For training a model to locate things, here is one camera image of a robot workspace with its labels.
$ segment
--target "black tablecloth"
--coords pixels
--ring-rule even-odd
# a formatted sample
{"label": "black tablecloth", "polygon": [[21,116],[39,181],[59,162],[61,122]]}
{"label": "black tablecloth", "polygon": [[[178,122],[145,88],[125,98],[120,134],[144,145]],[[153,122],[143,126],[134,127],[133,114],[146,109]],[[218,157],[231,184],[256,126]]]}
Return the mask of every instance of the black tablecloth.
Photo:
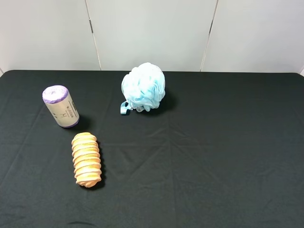
{"label": "black tablecloth", "polygon": [[[120,115],[126,72],[0,78],[1,228],[303,228],[304,78],[165,72],[159,109]],[[66,86],[81,119],[42,101]],[[102,182],[75,184],[71,141],[100,142]]]}

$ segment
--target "orange sponge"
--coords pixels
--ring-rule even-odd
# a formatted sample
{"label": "orange sponge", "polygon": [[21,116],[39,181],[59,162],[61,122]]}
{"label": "orange sponge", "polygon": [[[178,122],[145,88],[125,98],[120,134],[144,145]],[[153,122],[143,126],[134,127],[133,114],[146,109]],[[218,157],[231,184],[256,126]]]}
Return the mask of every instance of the orange sponge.
{"label": "orange sponge", "polygon": [[72,156],[76,183],[90,188],[101,181],[101,164],[96,137],[89,132],[77,134],[72,140]]}

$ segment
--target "yarn spool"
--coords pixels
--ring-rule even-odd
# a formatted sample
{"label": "yarn spool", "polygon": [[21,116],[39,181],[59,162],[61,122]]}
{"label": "yarn spool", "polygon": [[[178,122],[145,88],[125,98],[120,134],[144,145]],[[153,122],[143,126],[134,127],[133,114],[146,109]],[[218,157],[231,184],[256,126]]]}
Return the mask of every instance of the yarn spool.
{"label": "yarn spool", "polygon": [[101,181],[96,137],[89,132],[77,134],[72,140],[72,151],[76,184],[90,188]]}
{"label": "yarn spool", "polygon": [[42,99],[59,126],[68,128],[78,123],[79,114],[66,87],[48,87],[43,91]]}

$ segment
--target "white wall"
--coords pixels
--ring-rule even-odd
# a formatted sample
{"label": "white wall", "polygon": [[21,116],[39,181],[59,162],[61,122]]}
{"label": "white wall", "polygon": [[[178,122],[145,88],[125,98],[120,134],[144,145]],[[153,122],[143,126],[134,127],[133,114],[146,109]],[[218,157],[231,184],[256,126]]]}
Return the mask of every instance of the white wall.
{"label": "white wall", "polygon": [[297,72],[303,0],[219,0],[203,71]]}
{"label": "white wall", "polygon": [[100,63],[85,3],[0,0],[1,69],[304,68],[303,0],[219,0],[210,38],[216,0],[87,0]]}
{"label": "white wall", "polygon": [[216,0],[87,0],[101,68],[199,71]]}
{"label": "white wall", "polygon": [[0,0],[2,70],[99,70],[84,0]]}

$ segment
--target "blue hanging loop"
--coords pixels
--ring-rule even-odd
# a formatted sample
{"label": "blue hanging loop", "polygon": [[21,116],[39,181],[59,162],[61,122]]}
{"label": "blue hanging loop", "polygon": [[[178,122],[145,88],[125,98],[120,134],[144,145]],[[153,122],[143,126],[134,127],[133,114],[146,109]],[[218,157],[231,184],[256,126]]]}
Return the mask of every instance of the blue hanging loop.
{"label": "blue hanging loop", "polygon": [[126,115],[128,110],[132,110],[132,107],[126,101],[122,102],[122,105],[120,106],[120,114]]}

